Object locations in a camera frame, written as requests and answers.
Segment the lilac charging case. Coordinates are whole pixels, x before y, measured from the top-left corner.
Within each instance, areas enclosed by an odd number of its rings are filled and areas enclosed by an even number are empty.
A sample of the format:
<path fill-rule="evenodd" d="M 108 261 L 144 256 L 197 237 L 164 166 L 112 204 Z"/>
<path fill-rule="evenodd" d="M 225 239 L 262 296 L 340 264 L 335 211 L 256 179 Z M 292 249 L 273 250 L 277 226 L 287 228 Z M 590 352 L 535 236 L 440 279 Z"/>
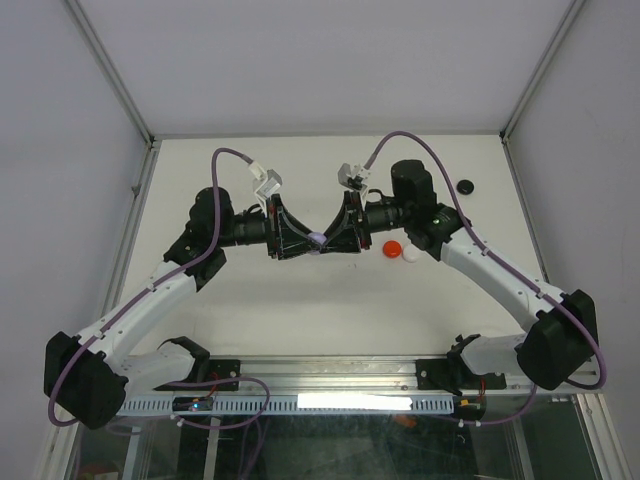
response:
<path fill-rule="evenodd" d="M 327 242 L 327 237 L 320 232 L 310 232 L 308 239 L 312 245 L 310 254 L 319 255 Z"/>

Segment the orange charging case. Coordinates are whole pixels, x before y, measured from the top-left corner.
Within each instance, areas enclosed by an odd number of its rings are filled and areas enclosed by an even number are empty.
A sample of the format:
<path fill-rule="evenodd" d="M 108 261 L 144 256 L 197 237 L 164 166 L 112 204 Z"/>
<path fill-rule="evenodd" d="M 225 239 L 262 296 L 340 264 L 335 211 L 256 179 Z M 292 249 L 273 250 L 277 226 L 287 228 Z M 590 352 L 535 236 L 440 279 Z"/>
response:
<path fill-rule="evenodd" d="M 389 240 L 384 243 L 382 251 L 387 258 L 398 258 L 403 254 L 403 247 L 398 241 Z"/>

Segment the white charging case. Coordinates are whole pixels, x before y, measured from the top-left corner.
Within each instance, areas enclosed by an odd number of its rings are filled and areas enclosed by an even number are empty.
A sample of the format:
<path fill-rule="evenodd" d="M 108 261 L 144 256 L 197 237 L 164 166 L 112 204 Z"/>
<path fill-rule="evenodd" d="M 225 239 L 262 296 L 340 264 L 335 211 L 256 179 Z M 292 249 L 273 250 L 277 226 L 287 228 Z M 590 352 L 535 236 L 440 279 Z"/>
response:
<path fill-rule="evenodd" d="M 421 251 L 417 247 L 407 244 L 403 247 L 402 258 L 408 263 L 416 263 L 421 258 Z"/>

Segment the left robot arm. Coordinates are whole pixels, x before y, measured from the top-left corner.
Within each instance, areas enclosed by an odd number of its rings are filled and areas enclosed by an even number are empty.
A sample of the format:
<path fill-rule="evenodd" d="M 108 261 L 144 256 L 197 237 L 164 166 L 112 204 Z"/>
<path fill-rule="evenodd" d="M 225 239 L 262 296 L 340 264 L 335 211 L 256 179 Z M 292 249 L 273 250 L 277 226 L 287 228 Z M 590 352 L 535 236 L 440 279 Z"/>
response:
<path fill-rule="evenodd" d="M 320 251 L 328 237 L 289 216 L 278 195 L 258 212 L 234 212 L 229 194 L 218 187 L 201 190 L 178 239 L 139 292 L 79 333 L 54 335 L 46 345 L 44 392 L 50 421 L 62 407 L 66 423 L 99 429 L 130 398 L 158 387 L 198 388 L 210 373 L 210 353 L 185 337 L 165 340 L 148 354 L 133 348 L 173 308 L 202 290 L 226 263 L 225 248 L 265 244 L 283 259 Z"/>

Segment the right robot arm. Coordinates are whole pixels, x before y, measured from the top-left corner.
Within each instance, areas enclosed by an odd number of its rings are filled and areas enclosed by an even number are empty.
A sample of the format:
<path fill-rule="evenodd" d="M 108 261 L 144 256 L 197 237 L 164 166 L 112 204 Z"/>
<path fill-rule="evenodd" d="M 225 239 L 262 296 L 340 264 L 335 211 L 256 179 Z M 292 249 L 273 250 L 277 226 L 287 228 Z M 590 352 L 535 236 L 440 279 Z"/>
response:
<path fill-rule="evenodd" d="M 339 230 L 357 248 L 371 243 L 374 232 L 401 228 L 411 244 L 465 275 L 518 323 L 517 335 L 457 336 L 447 352 L 448 382 L 457 392 L 487 374 L 524 375 L 534 385 L 554 390 L 594 357 L 598 345 L 593 299 L 577 289 L 566 293 L 520 272 L 500 258 L 471 229 L 460 210 L 438 202 L 431 174 L 419 160 L 401 160 L 391 168 L 393 194 L 365 202 L 368 169 L 343 164 L 339 183 L 346 187 L 345 219 L 325 232 L 323 250 L 333 249 Z"/>

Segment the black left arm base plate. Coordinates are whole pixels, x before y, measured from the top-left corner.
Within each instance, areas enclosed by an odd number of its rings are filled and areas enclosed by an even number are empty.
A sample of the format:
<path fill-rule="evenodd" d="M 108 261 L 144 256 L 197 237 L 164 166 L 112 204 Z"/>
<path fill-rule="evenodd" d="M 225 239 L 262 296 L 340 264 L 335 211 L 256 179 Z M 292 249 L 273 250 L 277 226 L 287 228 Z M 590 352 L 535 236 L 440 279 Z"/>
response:
<path fill-rule="evenodd" d="M 187 386 L 176 387 L 171 385 L 162 385 L 155 388 L 155 391 L 197 391 L 211 390 L 219 391 L 237 391 L 239 382 L 234 381 L 221 386 L 210 385 L 210 382 L 237 378 L 241 374 L 242 362 L 237 358 L 215 358 L 208 360 L 207 364 L 202 364 L 195 374 L 190 374 L 183 380 Z"/>

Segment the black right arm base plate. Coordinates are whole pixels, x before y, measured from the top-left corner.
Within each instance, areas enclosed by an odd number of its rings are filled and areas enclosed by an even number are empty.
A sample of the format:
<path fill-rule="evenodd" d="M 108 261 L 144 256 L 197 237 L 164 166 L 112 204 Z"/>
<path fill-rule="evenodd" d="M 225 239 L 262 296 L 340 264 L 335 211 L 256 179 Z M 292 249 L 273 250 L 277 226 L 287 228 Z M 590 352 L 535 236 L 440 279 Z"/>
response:
<path fill-rule="evenodd" d="M 463 391 L 505 390 L 507 383 L 502 374 L 473 374 L 466 366 L 447 358 L 418 359 L 415 361 L 417 388 L 421 391 L 443 390 L 460 396 Z"/>

